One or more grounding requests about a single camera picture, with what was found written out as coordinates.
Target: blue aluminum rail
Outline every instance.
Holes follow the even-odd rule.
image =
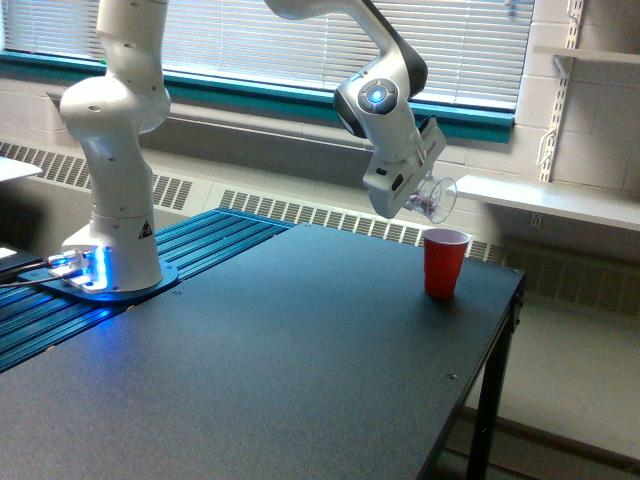
[[[292,226],[232,210],[212,210],[159,231],[158,253],[178,268],[184,281]],[[124,309],[90,305],[37,287],[0,289],[0,373]]]

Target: heater vent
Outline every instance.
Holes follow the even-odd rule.
[[[39,167],[42,173],[38,177],[43,180],[91,190],[91,176],[84,158],[6,142],[0,142],[0,157]],[[193,182],[184,178],[154,175],[153,203],[156,206],[182,211],[192,187]]]
[[[273,195],[224,191],[220,207],[258,213],[291,223],[313,223],[407,245],[422,245],[425,227],[386,220],[353,210],[306,203]],[[522,269],[527,293],[585,305],[629,316],[640,316],[640,269],[613,262],[594,261],[553,249],[528,245],[497,245],[474,239],[467,256],[484,262]]]

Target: black cable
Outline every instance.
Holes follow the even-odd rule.
[[[29,265],[23,265],[21,267],[15,267],[11,270],[7,270],[0,274],[0,282],[4,282],[9,278],[13,278],[16,275],[20,275],[21,273],[30,272],[31,270],[37,270],[39,268],[46,268],[49,266],[49,263],[46,261],[31,263]]]
[[[66,280],[68,278],[78,277],[80,275],[82,275],[82,271],[67,273],[66,275],[62,275],[60,277],[49,277],[49,278],[41,278],[39,280],[30,280],[28,282],[3,283],[3,284],[0,284],[0,288],[18,288],[18,287],[25,287],[28,285],[40,285],[41,283],[54,282],[56,280]]]

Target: red plastic cup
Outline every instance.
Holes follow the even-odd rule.
[[[423,237],[424,289],[430,297],[451,298],[471,237],[446,228],[425,230]]]

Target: window blinds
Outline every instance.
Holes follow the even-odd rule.
[[[0,0],[5,47],[100,59],[99,0]],[[375,1],[429,66],[416,99],[515,110],[534,0]],[[167,70],[332,90],[377,54],[349,17],[275,16],[263,0],[170,0]]]

